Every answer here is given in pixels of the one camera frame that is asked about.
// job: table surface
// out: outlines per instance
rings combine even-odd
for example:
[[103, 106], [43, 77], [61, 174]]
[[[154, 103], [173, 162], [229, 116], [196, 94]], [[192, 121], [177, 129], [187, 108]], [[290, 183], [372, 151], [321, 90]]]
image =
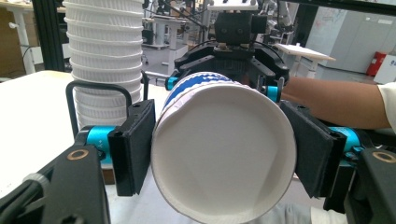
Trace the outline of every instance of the table surface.
[[[73, 145], [65, 97], [72, 80], [67, 73], [43, 71], [0, 83], [0, 197]], [[168, 93], [164, 87], [149, 85], [148, 98], [155, 99], [157, 118]], [[288, 190], [282, 201], [308, 198], [300, 193], [302, 186], [295, 185], [291, 183], [290, 189], [300, 188], [299, 193]], [[140, 195], [119, 197], [115, 185], [106, 186], [106, 192], [112, 223], [196, 223], [165, 201], [150, 169]]]
[[328, 55], [316, 52], [312, 49], [306, 49], [306, 48], [303, 48], [300, 46], [276, 44], [276, 47], [279, 48], [280, 50], [284, 51], [287, 54], [309, 57], [311, 59], [335, 61], [334, 58], [332, 58]]

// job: black metal frame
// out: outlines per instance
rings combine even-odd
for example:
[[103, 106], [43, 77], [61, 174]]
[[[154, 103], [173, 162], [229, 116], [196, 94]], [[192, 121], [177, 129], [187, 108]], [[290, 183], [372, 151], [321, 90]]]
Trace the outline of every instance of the black metal frame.
[[57, 16], [56, 2], [33, 0], [45, 70], [64, 72], [64, 51]]

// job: bolt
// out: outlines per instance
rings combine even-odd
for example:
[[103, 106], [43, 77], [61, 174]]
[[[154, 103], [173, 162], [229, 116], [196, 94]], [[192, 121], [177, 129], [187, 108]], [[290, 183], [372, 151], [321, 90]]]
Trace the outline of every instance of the bolt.
[[70, 215], [62, 219], [61, 224], [84, 224], [84, 218], [77, 215]]

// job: stacked paper cup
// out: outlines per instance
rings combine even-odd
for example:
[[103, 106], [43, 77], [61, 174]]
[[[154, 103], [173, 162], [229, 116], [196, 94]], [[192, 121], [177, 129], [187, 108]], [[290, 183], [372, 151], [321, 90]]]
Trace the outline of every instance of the stacked paper cup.
[[[116, 84], [141, 100], [141, 0], [65, 0], [72, 76]], [[117, 91], [76, 88], [78, 126], [121, 125], [125, 98]]]

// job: person's arm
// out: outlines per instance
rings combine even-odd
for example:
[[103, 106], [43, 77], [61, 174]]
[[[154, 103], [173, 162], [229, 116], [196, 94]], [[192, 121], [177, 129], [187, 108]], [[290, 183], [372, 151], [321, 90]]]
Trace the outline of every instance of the person's arm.
[[282, 99], [308, 107], [311, 114], [334, 124], [361, 128], [390, 128], [376, 85], [291, 77]]

